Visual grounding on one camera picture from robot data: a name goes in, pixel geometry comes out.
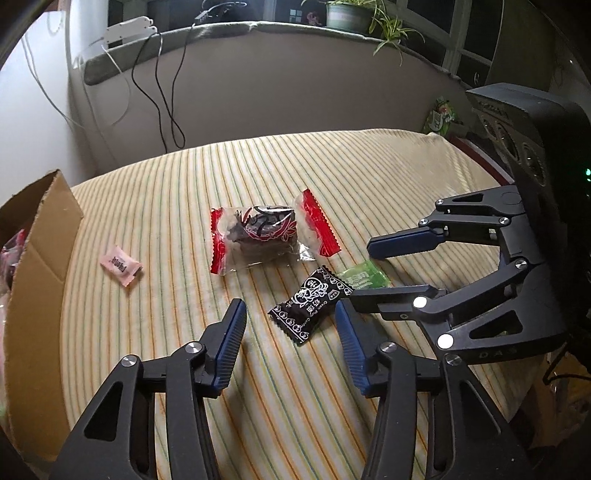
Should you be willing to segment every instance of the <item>striped tablecloth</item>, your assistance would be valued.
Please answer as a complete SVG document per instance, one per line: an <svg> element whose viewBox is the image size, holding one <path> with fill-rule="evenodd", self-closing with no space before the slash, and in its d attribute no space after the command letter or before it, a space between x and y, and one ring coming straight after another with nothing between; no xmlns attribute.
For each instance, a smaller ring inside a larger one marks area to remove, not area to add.
<svg viewBox="0 0 591 480"><path fill-rule="evenodd" d="M444 139L405 131L324 132L240 140L136 163L77 187L85 217L73 251L62 318L64 400L73 426L119 359L164 356L198 339L234 297L248 326L230 386L206 401L224 479L355 479L366 461L377 402L352 385L333 318L295 347L266 312L316 267L209 273L209 212L220 206L289 205L310 188L342 252L335 272L368 258L373 235L415 225L439 197L495 186ZM99 266L117 244L144 263L130 290ZM456 289L492 272L498 249L444 244L382 264L395 284ZM433 356L419 328L385 327L416 355ZM504 415L529 389L535 359L476 367ZM414 478L424 477L427 418L420 399ZM164 398L157 398L158 473L170 478Z"/></svg>

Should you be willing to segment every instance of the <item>clear plastic wrapper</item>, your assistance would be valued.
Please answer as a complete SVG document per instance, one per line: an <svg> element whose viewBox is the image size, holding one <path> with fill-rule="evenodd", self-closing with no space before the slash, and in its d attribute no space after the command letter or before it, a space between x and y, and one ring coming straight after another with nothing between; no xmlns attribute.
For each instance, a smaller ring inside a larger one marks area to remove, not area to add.
<svg viewBox="0 0 591 480"><path fill-rule="evenodd" d="M12 288L12 278L21 259L22 250L27 239L27 232L20 230L0 251L0 295Z"/></svg>
<svg viewBox="0 0 591 480"><path fill-rule="evenodd" d="M10 432L7 413L6 383L4 377L4 324L10 292L0 295L0 427L6 434Z"/></svg>
<svg viewBox="0 0 591 480"><path fill-rule="evenodd" d="M291 206L223 207L211 212L217 275L287 256L289 261L331 257L340 251L322 209L310 190Z"/></svg>

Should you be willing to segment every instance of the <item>white cable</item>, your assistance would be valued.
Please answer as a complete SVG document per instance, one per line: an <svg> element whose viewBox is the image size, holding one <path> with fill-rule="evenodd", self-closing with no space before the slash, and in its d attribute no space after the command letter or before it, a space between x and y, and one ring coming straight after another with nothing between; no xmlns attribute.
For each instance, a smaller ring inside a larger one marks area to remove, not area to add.
<svg viewBox="0 0 591 480"><path fill-rule="evenodd" d="M94 44L102 41L102 38L99 38L98 40L95 40L93 43L91 43L89 45L89 47L93 46ZM105 128L110 128L113 127L114 125L118 124L121 120L123 120L123 118L125 117L125 115L127 115L127 113L129 112L129 107L131 105L131 84L129 83L129 79L123 75L123 72L121 70L121 68L119 68L119 66L117 65L115 59L111 56L111 54L105 50L104 46L101 46L103 48L103 51L107 54L107 56L110 58L110 60L113 62L113 64L115 65L115 67L117 68L118 72L121 74L121 76L124 78L125 83L127 84L127 90L128 90L128 99L127 99L127 108L125 109L125 111L123 112L123 114L113 123L109 124L109 125L105 125L104 127L101 128L101 126L99 126L98 122L96 121L95 118L95 124L96 124L96 128L97 130L93 130L90 129L88 127L85 127L84 125L80 125L78 122L76 122L74 119L72 119L71 117L67 116L64 112L62 112L60 110L60 108L53 102L53 100L51 100L51 97L49 97L49 94L47 93L47 91L45 90L45 87L43 86L43 84L41 83L41 80L39 79L39 74L37 73L37 66L35 65L35 57L33 56L33 50L31 48L31 44L29 43L29 38L28 38L28 33L25 33L22 40L22 47L23 50L25 52L25 60L27 61L27 66L29 68L29 72L31 72L31 75L33 76L33 79L35 80L35 82L37 83L37 85L39 85L39 88L41 89L43 95L45 96L45 98L47 99L47 101L51 104L51 106L57 111L57 113L59 113L67 122L70 122L71 124L83 129L83 130L87 130L90 132L102 132L103 129ZM80 73L82 74L82 65L80 64L80 59L81 59L82 55L79 55L77 57L78 60L78 68L80 69ZM83 89L85 91L85 95L86 95L86 99L88 101L88 104L90 106L90 110L94 115L94 111L92 108L92 104L90 102L90 98L88 97L88 93L86 91L86 85L84 83L84 79L82 79L82 86Z"/></svg>
<svg viewBox="0 0 591 480"><path fill-rule="evenodd" d="M47 101L57 111L57 113L59 113L64 118L64 120L66 120L67 122L70 122L71 124L73 124L73 125L75 125L77 127L80 127L82 129L85 129L85 127L83 125L80 125L78 122L76 122L75 120L71 119L64 112L62 112L59 109L59 107L53 102L53 100L51 100L51 98L47 94L47 91L45 90L45 88L41 84L41 81L39 80L39 75L37 74L37 68L35 66L35 58L33 57L33 52L31 51L31 46L29 45L29 40L28 40L28 36L27 36L26 33L23 36L23 38L21 40L21 43L22 43L22 48L25 51L25 60L27 61L27 67L29 68L29 72L31 72L31 75L33 76L33 79L35 80L35 82L37 82L37 85L39 85L39 88L43 92L43 95L45 95L45 98L47 99Z"/></svg>
<svg viewBox="0 0 591 480"><path fill-rule="evenodd" d="M47 31L49 32L49 34L52 37L55 37L61 30L61 28L64 25L64 19L65 19L65 15L64 12L60 11L60 24L57 26L57 30L52 30L51 29L51 22L49 21L51 15L47 15Z"/></svg>
<svg viewBox="0 0 591 480"><path fill-rule="evenodd" d="M115 120L112 124L109 125L109 127L114 127L115 125L117 125L119 122L121 122L123 120L123 117L125 115L127 115L127 112L129 112L129 107L131 106L131 82L129 81L129 79L123 74L123 71L121 70L121 68L119 67L119 65L117 65L117 62L115 61L115 59L111 56L111 54L109 53L109 51L105 48L104 45L100 46L103 51L106 53L106 55L109 57L109 59L111 60L111 62L113 62L113 65L115 65L115 68L117 69L117 71L119 72L119 74L121 75L121 77L125 80L125 83L127 83L127 108L125 109L125 112L123 112L123 114L117 119Z"/></svg>

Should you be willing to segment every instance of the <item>green candy wrapper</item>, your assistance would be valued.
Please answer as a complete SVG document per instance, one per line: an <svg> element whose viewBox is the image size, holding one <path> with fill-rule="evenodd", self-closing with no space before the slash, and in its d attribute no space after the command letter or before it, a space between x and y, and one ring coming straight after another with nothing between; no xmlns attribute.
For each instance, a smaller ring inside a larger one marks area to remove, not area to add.
<svg viewBox="0 0 591 480"><path fill-rule="evenodd" d="M339 278L356 290L391 286L391 282L386 274L376 267L371 260L342 271L339 273Z"/></svg>

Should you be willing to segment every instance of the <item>chocolate candy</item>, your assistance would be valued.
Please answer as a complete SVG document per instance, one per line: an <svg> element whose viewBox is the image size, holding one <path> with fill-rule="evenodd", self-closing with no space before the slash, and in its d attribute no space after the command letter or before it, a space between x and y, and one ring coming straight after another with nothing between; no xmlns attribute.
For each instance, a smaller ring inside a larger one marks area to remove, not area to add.
<svg viewBox="0 0 591 480"><path fill-rule="evenodd" d="M343 297L353 288L335 276L328 268L312 272L289 300L274 306L269 316L296 344L305 343L312 331Z"/></svg>

